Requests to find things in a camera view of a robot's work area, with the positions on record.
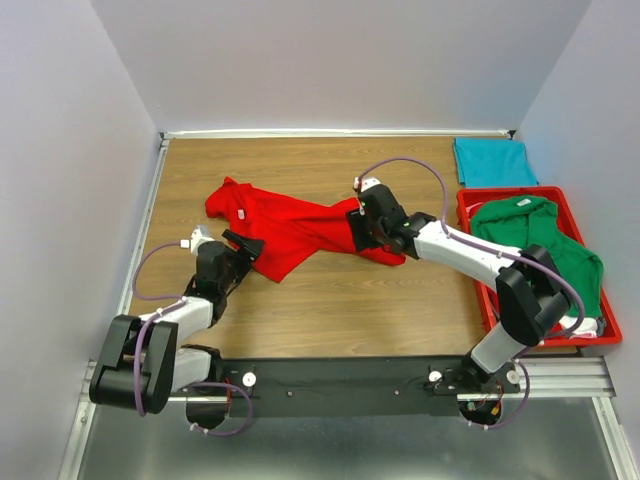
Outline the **red t-shirt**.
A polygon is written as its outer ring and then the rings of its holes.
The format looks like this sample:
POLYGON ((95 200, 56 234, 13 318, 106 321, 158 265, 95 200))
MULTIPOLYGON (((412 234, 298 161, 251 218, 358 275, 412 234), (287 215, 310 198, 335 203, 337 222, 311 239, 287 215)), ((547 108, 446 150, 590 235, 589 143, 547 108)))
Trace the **red t-shirt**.
POLYGON ((406 261, 380 247, 356 250, 347 220, 347 213, 358 209, 354 198, 325 206, 227 177, 204 207, 209 218, 226 219, 232 232, 265 242, 254 268, 277 283, 318 251, 357 254, 386 266, 406 261))

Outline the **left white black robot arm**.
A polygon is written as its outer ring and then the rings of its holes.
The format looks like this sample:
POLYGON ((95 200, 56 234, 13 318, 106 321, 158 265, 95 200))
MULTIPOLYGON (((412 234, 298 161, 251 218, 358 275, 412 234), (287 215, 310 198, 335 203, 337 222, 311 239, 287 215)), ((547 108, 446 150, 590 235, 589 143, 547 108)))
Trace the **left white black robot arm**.
POLYGON ((266 244, 230 230, 216 240, 199 225, 174 245, 194 256, 194 274, 183 293, 164 296, 166 306, 113 318, 90 381, 93 403, 145 416, 159 413, 183 388, 209 395, 228 386, 219 351, 185 341, 222 318, 266 244))

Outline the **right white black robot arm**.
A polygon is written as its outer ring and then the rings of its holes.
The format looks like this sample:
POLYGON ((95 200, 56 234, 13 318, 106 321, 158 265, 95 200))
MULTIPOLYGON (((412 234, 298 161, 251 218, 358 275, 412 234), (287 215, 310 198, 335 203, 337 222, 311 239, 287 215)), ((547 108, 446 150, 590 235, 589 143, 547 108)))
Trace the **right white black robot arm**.
POLYGON ((409 215, 375 178, 356 179, 354 191, 358 205, 347 219, 357 250, 385 247, 394 254, 443 264, 497 296, 497 326, 451 373, 431 381, 431 389, 485 390, 505 365, 538 346, 571 307, 584 307, 545 248, 501 246, 460 232, 434 216, 409 215))

